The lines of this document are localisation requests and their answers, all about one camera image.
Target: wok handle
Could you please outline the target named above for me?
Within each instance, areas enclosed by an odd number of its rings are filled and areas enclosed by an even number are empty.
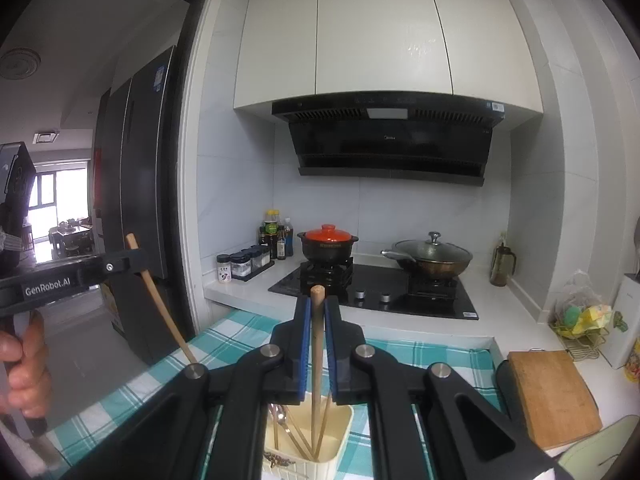
[[[412,262],[415,261],[415,258],[412,257],[410,254],[407,253],[401,253],[399,251],[380,251],[380,254],[382,254],[385,258],[389,258],[390,260],[411,260]]]

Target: silver bolt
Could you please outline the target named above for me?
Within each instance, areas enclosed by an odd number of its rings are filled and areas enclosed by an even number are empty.
[[[272,345],[271,343],[262,345],[260,347],[260,353],[265,357],[276,357],[276,355],[280,353],[280,347],[278,345]]]
[[[360,357],[364,357],[365,359],[371,357],[375,353],[376,349],[371,345],[356,346],[356,354],[358,354]]]
[[[193,363],[184,369],[184,374],[190,379],[199,379],[206,373],[206,371],[207,369],[205,365]]]
[[[438,378],[446,379],[451,375],[451,367],[446,363],[436,363],[431,367],[431,373]]]

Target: dish rack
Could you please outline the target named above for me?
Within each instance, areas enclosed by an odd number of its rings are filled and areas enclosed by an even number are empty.
[[[551,330],[556,333],[562,346],[569,352],[569,355],[574,361],[597,359],[600,355],[598,348],[607,340],[606,336],[609,335],[609,330],[606,328],[595,328],[593,330],[587,330],[579,336],[567,337],[560,335],[559,332],[571,330],[569,327],[558,322],[550,323],[549,326]]]

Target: tablecloth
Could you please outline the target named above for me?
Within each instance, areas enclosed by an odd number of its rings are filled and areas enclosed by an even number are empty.
[[[276,319],[235,310],[189,342],[196,358],[207,368],[235,363],[241,355],[267,343]],[[492,405],[500,408],[494,387],[494,363],[487,350],[461,349],[415,341],[367,341],[394,355],[400,362],[426,368],[446,362]],[[61,424],[47,436],[60,450],[68,465],[77,463],[138,409],[163,384],[188,364],[182,351],[176,351],[148,371],[107,395],[93,406]],[[323,395],[328,391],[328,371],[322,370]],[[338,480],[372,477],[369,421],[365,406],[354,406],[354,418],[344,456],[338,466]],[[59,477],[66,468],[53,473]]]

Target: white countertop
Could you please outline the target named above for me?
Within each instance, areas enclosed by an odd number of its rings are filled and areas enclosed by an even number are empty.
[[[293,318],[296,298],[269,292],[268,288],[295,270],[304,258],[294,256],[276,261],[248,282],[219,283],[215,272],[203,276],[204,296],[228,306],[288,320]],[[354,254],[354,262],[385,267],[397,264],[381,256]],[[462,348],[487,348],[496,364],[510,351],[532,348],[560,350],[561,343],[545,324],[538,324],[507,287],[489,283],[484,267],[470,266],[460,279],[469,295],[478,320],[445,319],[378,312],[341,306],[342,318],[363,327],[365,336],[386,340],[413,340]],[[576,363],[593,394],[604,426],[624,415],[640,415],[640,391],[621,369],[613,370],[604,357]]]

